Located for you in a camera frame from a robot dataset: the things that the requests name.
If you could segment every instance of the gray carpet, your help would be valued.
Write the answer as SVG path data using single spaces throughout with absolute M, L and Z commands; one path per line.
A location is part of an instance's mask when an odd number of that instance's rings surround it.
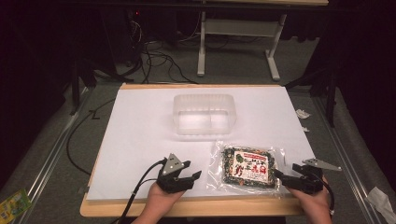
M 268 44 L 268 39 L 251 41 L 252 38 L 235 37 L 225 47 L 220 48 L 225 42 L 223 39 L 209 39 L 206 56 L 205 77 L 196 76 L 196 62 L 198 46 L 195 41 L 184 42 L 177 48 L 168 47 L 159 43 L 149 45 L 149 53 L 154 57 L 155 51 L 170 55 L 181 68 L 183 76 L 198 83 L 205 84 L 279 84 L 284 85 L 300 77 L 306 67 L 317 41 L 298 43 L 295 39 L 281 41 L 276 52 L 276 64 L 281 76 L 280 82 L 273 82 L 269 75 L 269 68 L 263 58 L 263 45 Z M 145 71 L 149 70 L 147 63 L 153 65 L 148 80 L 154 82 L 173 82 L 173 79 L 183 80 L 176 66 L 171 67 L 169 61 L 163 57 L 152 58 L 148 61 L 147 55 L 143 56 Z M 122 64 L 120 70 L 126 70 Z M 144 79 L 140 70 L 131 75 L 136 83 Z M 44 188 L 35 194 L 35 206 L 26 217 L 17 223 L 110 223 L 109 218 L 82 217 L 79 207 L 82 201 L 82 189 L 87 186 L 89 176 L 76 169 L 66 154 L 66 142 L 57 143 L 57 139 L 70 119 L 76 119 L 76 127 L 87 115 L 105 102 L 115 98 L 120 83 L 112 80 L 98 78 L 98 85 L 94 90 L 85 92 L 85 104 L 77 116 L 71 117 L 70 90 L 65 94 L 66 104 L 49 120 L 41 134 L 35 140 L 31 149 L 15 170 L 5 187 L 0 192 L 0 199 L 5 199 L 14 191 L 25 188 L 30 189 L 40 169 L 45 164 L 46 158 L 51 156 L 55 146 L 61 146 L 60 154 L 52 156 L 54 168 L 48 173 L 49 179 L 44 179 Z M 394 192 L 391 190 L 386 178 L 380 172 L 375 160 L 364 145 L 352 118 L 347 112 L 342 95 L 337 92 L 337 105 L 334 111 L 335 129 L 329 128 L 323 119 L 321 108 L 322 99 L 311 98 L 306 91 L 309 87 L 297 87 L 290 91 L 290 99 L 295 109 L 303 109 L 313 116 L 301 119 L 304 127 L 310 130 L 306 136 L 314 150 L 316 157 L 332 164 L 342 165 L 345 156 L 350 158 L 354 170 L 352 176 L 349 172 L 325 171 L 330 185 L 335 192 L 334 223 L 385 223 L 384 219 L 376 213 L 367 203 L 362 204 L 357 197 L 378 186 L 385 191 L 395 207 Z M 111 114 L 113 102 L 101 107 L 96 117 L 89 116 L 78 127 L 70 140 L 70 155 L 74 162 L 81 168 L 91 171 L 97 152 L 101 145 L 106 125 Z M 351 185 L 359 182 L 361 188 L 351 189 Z M 364 215 L 361 209 L 368 209 L 370 215 Z M 287 223 L 305 223 L 304 217 L 286 217 Z

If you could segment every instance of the plastic bag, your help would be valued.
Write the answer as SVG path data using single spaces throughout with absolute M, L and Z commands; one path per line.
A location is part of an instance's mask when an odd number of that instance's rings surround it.
M 217 141 L 211 152 L 206 188 L 279 196 L 280 181 L 274 169 L 283 172 L 285 165 L 283 148 L 242 147 Z

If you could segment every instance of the human hand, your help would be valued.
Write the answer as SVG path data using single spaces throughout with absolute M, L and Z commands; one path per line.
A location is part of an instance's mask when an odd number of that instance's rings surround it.
M 168 213 L 175 202 L 184 194 L 185 191 L 177 193 L 164 192 L 157 183 L 151 185 L 148 191 L 148 200 L 142 214 L 133 222 L 134 224 L 157 223 L 166 213 Z
M 307 223 L 309 224 L 328 224 L 332 223 L 330 208 L 328 204 L 328 191 L 323 190 L 315 194 L 306 194 L 297 189 L 286 187 L 294 197 L 300 200 L 301 207 L 304 209 Z

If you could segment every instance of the clear plastic container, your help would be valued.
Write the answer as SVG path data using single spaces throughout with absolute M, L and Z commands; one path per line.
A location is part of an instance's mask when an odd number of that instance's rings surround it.
M 228 94 L 181 94 L 173 117 L 177 134 L 227 134 L 236 121 L 235 103 Z

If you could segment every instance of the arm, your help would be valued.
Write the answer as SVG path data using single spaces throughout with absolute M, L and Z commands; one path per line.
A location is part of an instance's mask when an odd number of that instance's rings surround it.
M 331 224 L 330 209 L 327 201 L 328 192 L 325 188 L 322 191 L 310 195 L 297 189 L 287 188 L 294 197 L 300 200 L 304 209 L 307 223 L 309 224 Z
M 164 192 L 157 183 L 151 185 L 148 192 L 148 200 L 142 214 L 134 220 L 134 224 L 154 224 L 157 223 L 166 213 L 168 213 L 175 202 L 185 191 L 177 193 Z

